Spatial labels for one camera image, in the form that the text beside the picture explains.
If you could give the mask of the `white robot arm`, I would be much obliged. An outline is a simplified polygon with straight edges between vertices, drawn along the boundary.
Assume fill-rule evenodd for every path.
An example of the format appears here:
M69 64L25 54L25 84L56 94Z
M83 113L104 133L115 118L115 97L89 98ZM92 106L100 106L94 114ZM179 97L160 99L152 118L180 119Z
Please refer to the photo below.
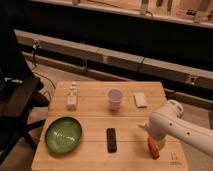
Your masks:
M213 130L187 122L183 115L183 106L168 100L149 115L142 128L157 141L170 135L213 157Z

